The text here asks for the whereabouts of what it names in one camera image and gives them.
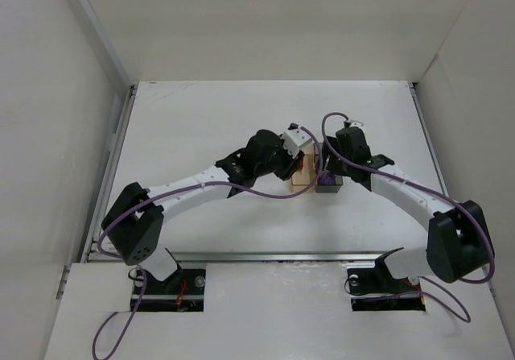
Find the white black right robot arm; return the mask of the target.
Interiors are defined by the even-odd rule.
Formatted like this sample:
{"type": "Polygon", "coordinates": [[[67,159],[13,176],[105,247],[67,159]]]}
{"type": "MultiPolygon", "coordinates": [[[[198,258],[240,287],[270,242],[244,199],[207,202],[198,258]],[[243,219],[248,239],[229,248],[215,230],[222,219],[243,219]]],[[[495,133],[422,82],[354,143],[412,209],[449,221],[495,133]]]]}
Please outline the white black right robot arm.
{"type": "Polygon", "coordinates": [[[331,172],[390,201],[425,231],[425,246],[400,247],[385,255],[385,269],[391,277],[434,275],[445,283],[454,283],[492,263],[495,254],[477,203],[455,202],[412,180],[389,157],[372,155],[358,127],[338,130],[335,136],[325,137],[323,145],[331,172]]]}

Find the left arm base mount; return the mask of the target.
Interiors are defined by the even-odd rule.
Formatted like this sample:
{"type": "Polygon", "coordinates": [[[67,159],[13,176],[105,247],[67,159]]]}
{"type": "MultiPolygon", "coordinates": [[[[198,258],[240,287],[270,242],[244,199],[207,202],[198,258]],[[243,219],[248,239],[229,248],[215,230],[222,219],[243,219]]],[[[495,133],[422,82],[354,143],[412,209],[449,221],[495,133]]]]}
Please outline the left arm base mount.
{"type": "Polygon", "coordinates": [[[206,270],[204,268],[184,268],[179,281],[173,280],[171,285],[146,275],[146,286],[143,287],[143,273],[134,268],[129,271],[128,279],[133,282],[130,297],[130,310],[136,308],[140,312],[203,312],[206,270]]]}

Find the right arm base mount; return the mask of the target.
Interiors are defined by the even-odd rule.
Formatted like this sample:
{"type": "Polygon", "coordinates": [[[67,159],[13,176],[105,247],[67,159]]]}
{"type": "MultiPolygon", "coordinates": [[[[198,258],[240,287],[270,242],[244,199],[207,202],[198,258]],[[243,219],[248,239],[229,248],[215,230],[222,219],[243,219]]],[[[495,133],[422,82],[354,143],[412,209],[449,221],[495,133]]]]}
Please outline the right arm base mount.
{"type": "Polygon", "coordinates": [[[385,265],[385,259],[397,251],[388,251],[372,262],[347,265],[344,290],[351,296],[353,312],[426,311],[418,293],[420,285],[407,278],[395,279],[385,265]]]}

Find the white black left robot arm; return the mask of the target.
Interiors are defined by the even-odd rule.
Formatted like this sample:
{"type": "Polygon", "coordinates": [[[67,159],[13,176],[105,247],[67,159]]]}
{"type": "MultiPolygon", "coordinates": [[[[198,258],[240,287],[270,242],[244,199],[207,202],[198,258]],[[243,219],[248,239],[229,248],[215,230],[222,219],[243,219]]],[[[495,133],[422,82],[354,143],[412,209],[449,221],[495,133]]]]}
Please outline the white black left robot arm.
{"type": "Polygon", "coordinates": [[[262,176],[289,180],[302,163],[303,148],[311,142],[298,126],[282,134],[259,130],[245,147],[194,176],[153,188],[128,184],[105,215],[99,239],[108,239],[126,265],[137,266],[168,292],[181,281],[183,269],[159,243],[163,225],[208,202],[249,192],[262,176]]]}

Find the purple lego piece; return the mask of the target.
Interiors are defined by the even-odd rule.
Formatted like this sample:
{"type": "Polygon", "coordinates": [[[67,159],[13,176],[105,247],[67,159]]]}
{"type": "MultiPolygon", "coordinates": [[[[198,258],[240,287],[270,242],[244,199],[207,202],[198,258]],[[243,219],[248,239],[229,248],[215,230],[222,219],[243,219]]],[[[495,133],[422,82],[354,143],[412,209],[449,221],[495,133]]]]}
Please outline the purple lego piece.
{"type": "Polygon", "coordinates": [[[336,175],[325,171],[322,173],[320,178],[318,179],[319,186],[335,186],[336,185],[336,175]]]}

